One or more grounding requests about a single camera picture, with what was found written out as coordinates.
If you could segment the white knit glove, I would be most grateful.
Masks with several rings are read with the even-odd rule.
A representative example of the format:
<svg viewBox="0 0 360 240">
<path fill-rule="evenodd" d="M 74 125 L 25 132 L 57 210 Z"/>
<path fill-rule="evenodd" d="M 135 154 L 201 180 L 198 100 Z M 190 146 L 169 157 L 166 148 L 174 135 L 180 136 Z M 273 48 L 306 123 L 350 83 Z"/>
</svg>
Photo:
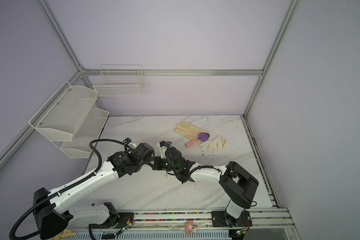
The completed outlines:
<svg viewBox="0 0 360 240">
<path fill-rule="evenodd" d="M 216 136 L 213 140 L 208 140 L 200 144 L 201 151 L 207 153 L 208 156 L 217 156 L 219 150 L 225 146 L 226 139 Z"/>
</svg>

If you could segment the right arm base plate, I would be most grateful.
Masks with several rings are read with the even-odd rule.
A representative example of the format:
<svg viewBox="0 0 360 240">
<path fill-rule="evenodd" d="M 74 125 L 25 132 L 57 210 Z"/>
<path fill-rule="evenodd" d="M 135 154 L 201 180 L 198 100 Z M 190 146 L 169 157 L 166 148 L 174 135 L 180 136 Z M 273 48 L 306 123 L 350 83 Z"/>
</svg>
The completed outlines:
<svg viewBox="0 0 360 240">
<path fill-rule="evenodd" d="M 252 227 L 252 218 L 248 211 L 242 211 L 239 218 L 235 219 L 226 211 L 212 211 L 213 227 Z"/>
</svg>

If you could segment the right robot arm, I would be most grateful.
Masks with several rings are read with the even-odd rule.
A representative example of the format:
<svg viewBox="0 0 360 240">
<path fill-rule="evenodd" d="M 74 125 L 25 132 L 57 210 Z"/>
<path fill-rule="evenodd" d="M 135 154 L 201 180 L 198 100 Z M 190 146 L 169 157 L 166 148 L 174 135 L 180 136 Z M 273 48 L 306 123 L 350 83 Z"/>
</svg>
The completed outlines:
<svg viewBox="0 0 360 240">
<path fill-rule="evenodd" d="M 181 183 L 211 182 L 218 183 L 230 201 L 226 207 L 227 219 L 237 221 L 242 212 L 253 206 L 259 181 L 236 162 L 225 166 L 201 165 L 186 160 L 174 147 L 165 147 L 160 157 L 154 157 L 149 166 L 154 171 L 171 172 Z"/>
</svg>

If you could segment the cream leather glove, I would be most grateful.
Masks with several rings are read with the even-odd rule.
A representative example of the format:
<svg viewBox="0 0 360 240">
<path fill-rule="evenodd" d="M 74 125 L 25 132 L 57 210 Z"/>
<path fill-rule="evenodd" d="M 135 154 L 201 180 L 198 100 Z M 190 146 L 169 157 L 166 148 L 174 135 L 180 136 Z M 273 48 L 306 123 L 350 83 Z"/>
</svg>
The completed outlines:
<svg viewBox="0 0 360 240">
<path fill-rule="evenodd" d="M 189 139 L 197 139 L 200 133 L 209 133 L 207 130 L 201 129 L 189 122 L 180 122 L 174 128 L 174 132 Z"/>
</svg>

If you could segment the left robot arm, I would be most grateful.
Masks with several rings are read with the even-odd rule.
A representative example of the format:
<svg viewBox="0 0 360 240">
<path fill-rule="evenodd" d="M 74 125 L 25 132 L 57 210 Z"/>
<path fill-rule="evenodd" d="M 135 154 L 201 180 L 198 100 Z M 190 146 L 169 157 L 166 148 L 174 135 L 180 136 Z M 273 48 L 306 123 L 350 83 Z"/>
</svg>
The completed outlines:
<svg viewBox="0 0 360 240">
<path fill-rule="evenodd" d="M 76 205 L 83 197 L 103 185 L 138 172 L 155 156 L 154 149 L 146 143 L 135 145 L 124 142 L 123 145 L 124 151 L 116 152 L 106 161 L 94 150 L 100 161 L 94 170 L 51 191 L 41 188 L 34 193 L 36 208 L 33 216 L 40 239 L 51 239 L 70 227 L 90 225 L 97 229 L 110 229 L 123 227 L 131 222 L 132 215 L 121 217 L 110 202 L 89 207 Z"/>
</svg>

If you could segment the yellow toy figure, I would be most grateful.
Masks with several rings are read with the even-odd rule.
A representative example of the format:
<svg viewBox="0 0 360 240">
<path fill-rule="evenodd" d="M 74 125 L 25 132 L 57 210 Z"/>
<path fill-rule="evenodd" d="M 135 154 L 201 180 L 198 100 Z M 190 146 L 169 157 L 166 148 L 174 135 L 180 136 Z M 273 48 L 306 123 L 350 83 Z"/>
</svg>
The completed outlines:
<svg viewBox="0 0 360 240">
<path fill-rule="evenodd" d="M 63 239 L 63 238 L 76 236 L 76 235 L 77 235 L 76 232 L 73 232 L 73 231 L 67 229 L 67 230 L 64 230 L 63 232 L 59 233 L 58 235 L 52 237 L 51 240 L 60 240 L 60 239 Z"/>
</svg>

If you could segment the aluminium front rail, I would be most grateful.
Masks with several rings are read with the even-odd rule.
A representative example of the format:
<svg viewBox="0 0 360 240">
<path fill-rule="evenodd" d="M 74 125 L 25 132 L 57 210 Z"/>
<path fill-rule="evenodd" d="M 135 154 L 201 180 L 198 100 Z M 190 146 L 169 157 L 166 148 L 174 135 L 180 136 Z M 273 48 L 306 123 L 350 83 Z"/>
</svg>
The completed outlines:
<svg viewBox="0 0 360 240">
<path fill-rule="evenodd" d="M 70 227 L 76 236 L 61 240 L 249 240 L 270 235 L 272 240 L 299 240 L 300 234 L 287 209 L 251 209 L 252 227 L 213 227 L 212 211 L 174 210 L 137 211 L 133 223 L 122 229 L 97 229 L 89 225 Z M 196 234 L 187 235 L 189 220 L 197 226 Z"/>
</svg>

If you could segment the pink toy figure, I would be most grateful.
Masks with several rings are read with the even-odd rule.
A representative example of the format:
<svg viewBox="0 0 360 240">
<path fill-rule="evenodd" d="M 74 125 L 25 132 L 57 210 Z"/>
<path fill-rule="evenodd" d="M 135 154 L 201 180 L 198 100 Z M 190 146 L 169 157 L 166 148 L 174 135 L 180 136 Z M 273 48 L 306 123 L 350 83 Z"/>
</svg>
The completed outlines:
<svg viewBox="0 0 360 240">
<path fill-rule="evenodd" d="M 194 225 L 194 221 L 189 220 L 185 226 L 185 232 L 187 235 L 196 234 L 197 226 Z"/>
</svg>

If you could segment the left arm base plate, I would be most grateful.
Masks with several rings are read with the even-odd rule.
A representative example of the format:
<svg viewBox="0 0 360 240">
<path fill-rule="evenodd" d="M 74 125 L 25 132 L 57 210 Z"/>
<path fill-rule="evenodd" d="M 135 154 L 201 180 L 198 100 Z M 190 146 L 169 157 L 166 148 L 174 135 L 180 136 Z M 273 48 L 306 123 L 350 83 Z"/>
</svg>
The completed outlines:
<svg viewBox="0 0 360 240">
<path fill-rule="evenodd" d="M 132 212 L 118 213 L 117 215 L 110 217 L 110 222 L 108 223 L 109 229 L 122 229 L 127 224 L 132 224 L 135 214 Z"/>
</svg>

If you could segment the white mesh two-tier shelf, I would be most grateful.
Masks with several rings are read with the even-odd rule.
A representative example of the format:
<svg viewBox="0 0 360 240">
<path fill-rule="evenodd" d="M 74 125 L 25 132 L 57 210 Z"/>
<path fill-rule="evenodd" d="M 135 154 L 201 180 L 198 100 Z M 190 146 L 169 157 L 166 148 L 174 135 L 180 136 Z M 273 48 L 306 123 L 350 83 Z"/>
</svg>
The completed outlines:
<svg viewBox="0 0 360 240">
<path fill-rule="evenodd" d="M 109 112 L 95 106 L 99 93 L 63 83 L 29 120 L 29 125 L 71 159 L 87 159 Z"/>
</svg>

